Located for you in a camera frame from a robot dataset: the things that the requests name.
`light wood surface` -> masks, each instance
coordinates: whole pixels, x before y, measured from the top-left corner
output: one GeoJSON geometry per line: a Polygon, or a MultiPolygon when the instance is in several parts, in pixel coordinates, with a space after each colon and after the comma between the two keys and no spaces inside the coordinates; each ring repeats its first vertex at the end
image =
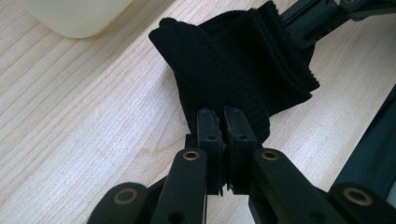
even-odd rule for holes
{"type": "MultiPolygon", "coordinates": [[[[85,223],[113,186],[165,176],[189,130],[149,32],[163,17],[198,24],[263,2],[135,0],[76,40],[0,0],[0,223],[85,223]]],[[[311,68],[321,87],[271,118],[264,146],[327,190],[396,82],[396,17],[348,22],[317,44],[311,68]]],[[[207,213],[253,223],[247,197],[231,193],[209,197],[207,213]]]]}

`wood grain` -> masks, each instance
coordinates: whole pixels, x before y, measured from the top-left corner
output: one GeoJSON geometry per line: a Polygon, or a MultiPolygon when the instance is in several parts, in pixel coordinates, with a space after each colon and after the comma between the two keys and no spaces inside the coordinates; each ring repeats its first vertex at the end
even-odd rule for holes
{"type": "MultiPolygon", "coordinates": [[[[189,130],[149,32],[263,2],[135,0],[100,35],[70,39],[0,0],[0,223],[84,223],[111,187],[165,176],[189,130]]],[[[264,145],[328,189],[396,82],[396,17],[348,22],[311,68],[321,87],[271,118],[264,145]]],[[[247,203],[209,197],[207,222],[252,223],[247,203]]]]}

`white container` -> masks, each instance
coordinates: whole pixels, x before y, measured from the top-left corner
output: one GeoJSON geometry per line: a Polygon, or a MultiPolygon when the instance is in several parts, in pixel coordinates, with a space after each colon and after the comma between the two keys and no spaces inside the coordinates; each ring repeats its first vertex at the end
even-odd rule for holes
{"type": "Polygon", "coordinates": [[[134,0],[17,0],[60,35],[83,38],[98,34],[134,0]]]}

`black metal bracket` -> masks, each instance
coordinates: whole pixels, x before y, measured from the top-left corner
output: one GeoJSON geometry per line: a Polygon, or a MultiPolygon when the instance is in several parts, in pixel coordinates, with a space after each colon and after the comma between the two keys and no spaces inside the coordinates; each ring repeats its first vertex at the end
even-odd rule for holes
{"type": "Polygon", "coordinates": [[[205,223],[206,197],[221,194],[224,183],[249,195],[256,223],[396,223],[396,210],[370,190],[315,188],[282,152],[258,144],[242,111],[227,107],[224,114],[221,128],[212,110],[200,110],[198,134],[186,137],[168,177],[148,189],[114,187],[88,223],[205,223]]]}
{"type": "Polygon", "coordinates": [[[299,0],[282,18],[294,44],[307,49],[346,21],[391,13],[395,0],[299,0]]]}

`ribbed fabric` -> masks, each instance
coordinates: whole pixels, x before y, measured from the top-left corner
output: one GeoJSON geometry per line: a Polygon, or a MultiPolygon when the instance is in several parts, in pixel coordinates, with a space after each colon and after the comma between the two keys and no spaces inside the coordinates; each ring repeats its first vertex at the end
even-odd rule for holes
{"type": "Polygon", "coordinates": [[[311,97],[318,82],[288,38],[273,2],[223,13],[199,26],[163,19],[150,40],[175,72],[191,133],[196,113],[226,105],[242,110],[261,142],[269,117],[311,97]]]}

